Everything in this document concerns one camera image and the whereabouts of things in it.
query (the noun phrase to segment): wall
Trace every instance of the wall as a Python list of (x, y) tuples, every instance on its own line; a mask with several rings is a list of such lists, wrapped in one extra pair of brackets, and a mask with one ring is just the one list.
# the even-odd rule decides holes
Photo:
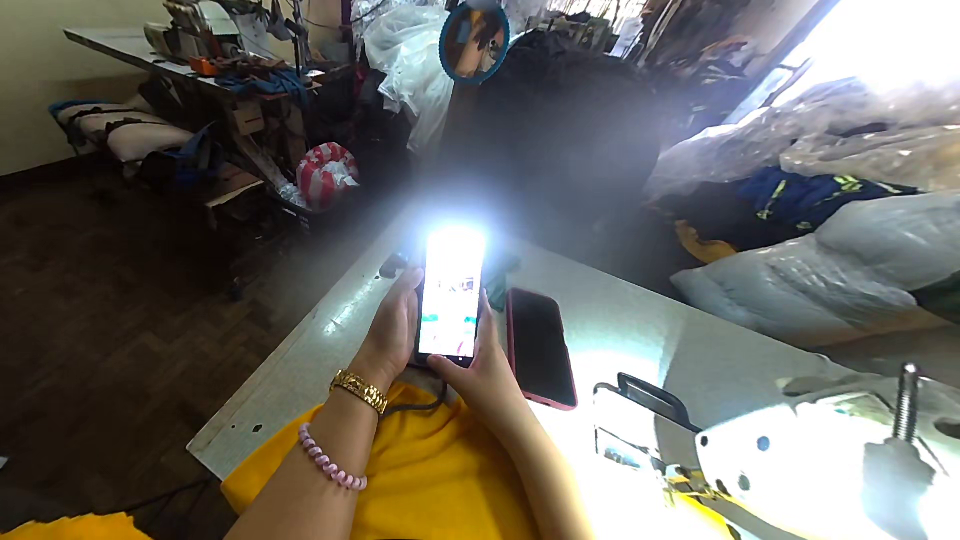
[[(289, 12), (286, 2), (281, 2)], [(314, 1), (308, 18), (336, 26), (339, 0)], [(136, 93), (146, 74), (70, 41), (62, 28), (142, 28), (168, 23), (162, 0), (43, 0), (4, 2), (0, 17), (0, 175), (72, 157), (63, 132), (47, 106), (65, 99), (123, 102)], [(337, 33), (311, 27), (311, 42)], [(283, 58), (289, 43), (273, 41)]]
[[(752, 38), (756, 51), (767, 54), (790, 33), (819, 0), (753, 0), (737, 17), (731, 35)], [(760, 62), (753, 62), (757, 68)]]

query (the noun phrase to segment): red phone case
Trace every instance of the red phone case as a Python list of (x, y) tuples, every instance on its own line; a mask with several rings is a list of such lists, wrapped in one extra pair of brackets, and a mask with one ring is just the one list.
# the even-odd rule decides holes
[[(557, 304), (556, 300), (550, 298), (549, 296), (544, 296), (529, 290), (514, 287), (507, 291), (507, 361), (510, 362), (510, 369), (514, 371), (514, 377), (516, 377), (516, 360), (514, 358), (514, 291), (532, 294), (534, 296), (539, 296), (549, 300), (554, 304), (554, 306), (557, 306), (558, 316), (560, 315), (560, 305)], [(560, 329), (561, 331), (564, 329), (563, 317), (560, 319)], [(559, 410), (573, 410), (574, 408), (577, 408), (580, 400), (577, 398), (577, 386), (573, 383), (573, 368), (570, 367), (570, 351), (566, 347), (566, 340), (564, 340), (564, 353), (566, 355), (566, 369), (568, 369), (570, 372), (570, 382), (573, 384), (573, 406), (557, 403), (549, 398), (532, 394), (520, 388), (520, 391), (523, 392), (524, 397), (530, 401), (552, 406), (553, 408), (558, 408)]]

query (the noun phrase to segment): dark hair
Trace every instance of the dark hair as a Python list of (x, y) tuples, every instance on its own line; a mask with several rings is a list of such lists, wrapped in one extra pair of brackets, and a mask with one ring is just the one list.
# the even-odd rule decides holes
[(477, 42), (477, 50), (487, 46), (490, 40), (496, 36), (497, 32), (503, 29), (503, 21), (500, 20), (500, 10), (486, 11), (483, 13), (483, 30), (477, 33), (474, 39)]

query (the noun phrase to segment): pink beaded bracelet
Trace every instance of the pink beaded bracelet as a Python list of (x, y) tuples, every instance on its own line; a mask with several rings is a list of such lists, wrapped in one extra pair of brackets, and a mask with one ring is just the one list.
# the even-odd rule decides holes
[(335, 463), (331, 462), (330, 457), (325, 455), (324, 451), (317, 446), (317, 441), (310, 437), (310, 433), (307, 431), (309, 428), (309, 423), (300, 426), (300, 444), (303, 446), (303, 449), (306, 450), (306, 454), (320, 467), (320, 470), (324, 471), (324, 474), (329, 476), (331, 480), (346, 487), (346, 489), (355, 489), (357, 491), (367, 489), (367, 477), (355, 477), (354, 475), (348, 475), (346, 472), (341, 471), (340, 467), (337, 467)]

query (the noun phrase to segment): metal screw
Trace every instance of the metal screw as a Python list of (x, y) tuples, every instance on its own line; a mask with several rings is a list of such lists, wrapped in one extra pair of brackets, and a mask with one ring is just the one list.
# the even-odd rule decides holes
[(900, 386), (897, 391), (897, 415), (894, 417), (894, 438), (913, 443), (917, 431), (917, 392), (920, 369), (907, 362), (900, 369)]

